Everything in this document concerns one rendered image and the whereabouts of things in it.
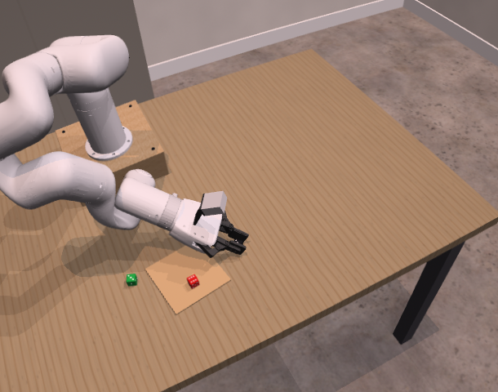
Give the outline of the tan flat mat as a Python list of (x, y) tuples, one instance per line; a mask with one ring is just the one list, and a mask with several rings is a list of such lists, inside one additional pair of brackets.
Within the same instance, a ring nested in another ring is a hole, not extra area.
[[(145, 270), (176, 315), (231, 281), (213, 257), (187, 246)], [(199, 281), (193, 289), (186, 279), (192, 274)]]

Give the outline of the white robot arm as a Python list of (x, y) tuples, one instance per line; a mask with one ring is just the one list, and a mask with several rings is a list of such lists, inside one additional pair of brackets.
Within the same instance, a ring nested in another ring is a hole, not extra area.
[(124, 75), (128, 63), (121, 38), (77, 36), (57, 39), (2, 71), (9, 97), (0, 104), (0, 190), (12, 202), (31, 210), (65, 199), (85, 203), (92, 217), (109, 228), (131, 230), (140, 219), (171, 228), (181, 199), (156, 189), (146, 171), (129, 171), (116, 194), (114, 174), (104, 164), (57, 151), (22, 165), (15, 155), (51, 130), (49, 96), (55, 94), (67, 94), (91, 158), (109, 161), (125, 154), (133, 137), (121, 124), (109, 87)]

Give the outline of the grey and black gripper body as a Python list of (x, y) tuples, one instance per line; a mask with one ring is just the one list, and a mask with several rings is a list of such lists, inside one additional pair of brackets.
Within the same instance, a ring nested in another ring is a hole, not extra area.
[(181, 199), (176, 218), (168, 231), (169, 235), (177, 241), (198, 252), (204, 253), (196, 243), (205, 246), (210, 244), (209, 247), (216, 243), (222, 221), (222, 214), (212, 216), (202, 215), (198, 223), (193, 225), (195, 214), (199, 209), (200, 204), (200, 202), (190, 199)]

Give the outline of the green die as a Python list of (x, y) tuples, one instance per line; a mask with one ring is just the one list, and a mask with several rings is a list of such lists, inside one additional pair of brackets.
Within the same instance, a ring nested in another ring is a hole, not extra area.
[(136, 286), (137, 285), (136, 274), (127, 274), (127, 285), (128, 286)]

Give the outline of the red die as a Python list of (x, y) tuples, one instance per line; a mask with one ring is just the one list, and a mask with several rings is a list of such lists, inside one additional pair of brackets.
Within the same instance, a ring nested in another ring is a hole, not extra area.
[(188, 284), (191, 287), (191, 289), (199, 286), (199, 281), (198, 281), (198, 278), (196, 277), (195, 274), (192, 275), (192, 276), (190, 276), (190, 277), (188, 277), (187, 281), (188, 281)]

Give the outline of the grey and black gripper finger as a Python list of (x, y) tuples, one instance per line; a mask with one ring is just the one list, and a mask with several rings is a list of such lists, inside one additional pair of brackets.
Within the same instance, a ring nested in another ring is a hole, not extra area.
[[(226, 227), (226, 228), (225, 228)], [(222, 221), (220, 224), (220, 232), (228, 234), (230, 238), (239, 239), (243, 242), (248, 238), (249, 234), (241, 231), (240, 229), (236, 229), (233, 227), (233, 224), (229, 222), (229, 219), (226, 216), (226, 212), (222, 214)]]
[(217, 236), (216, 243), (213, 245), (214, 248), (210, 248), (208, 245), (201, 245), (196, 243), (210, 258), (212, 258), (217, 252), (228, 250), (235, 254), (241, 255), (245, 250), (246, 246), (234, 242), (233, 240), (227, 241), (219, 236)]

